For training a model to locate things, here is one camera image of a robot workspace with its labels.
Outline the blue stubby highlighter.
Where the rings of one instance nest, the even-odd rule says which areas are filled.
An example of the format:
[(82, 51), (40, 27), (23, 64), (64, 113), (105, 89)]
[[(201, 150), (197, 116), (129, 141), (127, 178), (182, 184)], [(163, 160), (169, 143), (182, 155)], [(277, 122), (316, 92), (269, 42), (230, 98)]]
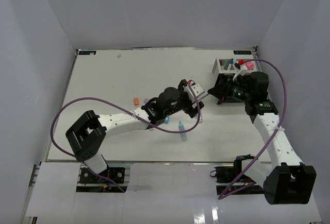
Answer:
[(185, 133), (185, 127), (184, 127), (184, 124), (179, 121), (179, 124), (178, 124), (178, 129), (180, 131), (180, 138), (183, 142), (186, 142), (187, 141), (187, 136), (186, 136), (186, 133)]

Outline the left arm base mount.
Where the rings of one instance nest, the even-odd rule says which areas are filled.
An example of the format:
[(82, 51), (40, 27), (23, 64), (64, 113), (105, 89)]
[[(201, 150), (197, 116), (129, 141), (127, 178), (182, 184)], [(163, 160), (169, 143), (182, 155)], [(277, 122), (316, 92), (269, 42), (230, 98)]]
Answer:
[(76, 192), (78, 193), (124, 193), (129, 181), (129, 169), (125, 167), (109, 167), (100, 173), (93, 174), (87, 168), (79, 171)]

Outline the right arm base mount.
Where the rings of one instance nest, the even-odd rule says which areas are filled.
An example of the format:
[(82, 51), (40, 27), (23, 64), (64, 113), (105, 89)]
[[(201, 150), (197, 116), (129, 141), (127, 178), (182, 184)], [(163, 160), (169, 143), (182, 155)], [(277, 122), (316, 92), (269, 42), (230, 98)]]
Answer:
[[(216, 180), (217, 195), (219, 196), (225, 188), (231, 183), (236, 177), (233, 166), (217, 166), (210, 172), (210, 177)], [(233, 192), (241, 187), (252, 184), (254, 181), (243, 175), (236, 183), (234, 183), (227, 193)], [(234, 195), (260, 195), (263, 194), (263, 189), (258, 185), (254, 184), (248, 188), (245, 188)]]

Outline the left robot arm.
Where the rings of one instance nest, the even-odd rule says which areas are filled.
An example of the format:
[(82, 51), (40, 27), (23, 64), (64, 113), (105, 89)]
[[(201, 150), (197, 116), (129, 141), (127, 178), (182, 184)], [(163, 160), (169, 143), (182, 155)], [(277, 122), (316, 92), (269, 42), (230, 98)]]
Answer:
[(201, 101), (204, 95), (205, 91), (198, 83), (183, 79), (177, 88), (166, 88), (159, 96), (133, 111), (109, 115), (86, 111), (65, 136), (75, 159), (91, 169), (91, 176), (97, 182), (104, 182), (109, 176), (107, 163), (99, 152), (104, 138), (160, 126), (167, 117), (179, 111), (195, 118), (204, 106)]

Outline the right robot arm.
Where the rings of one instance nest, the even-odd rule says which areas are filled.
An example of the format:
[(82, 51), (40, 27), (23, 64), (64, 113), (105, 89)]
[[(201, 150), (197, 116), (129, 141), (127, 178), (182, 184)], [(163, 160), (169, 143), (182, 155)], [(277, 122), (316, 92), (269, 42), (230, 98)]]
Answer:
[(219, 101), (233, 98), (245, 105), (245, 112), (265, 143), (271, 168), (257, 156), (237, 156), (233, 177), (239, 182), (248, 178), (263, 189), (266, 201), (276, 204), (307, 204), (317, 173), (294, 152), (281, 124), (275, 104), (268, 98), (269, 77), (252, 72), (235, 79), (223, 77), (208, 93)]

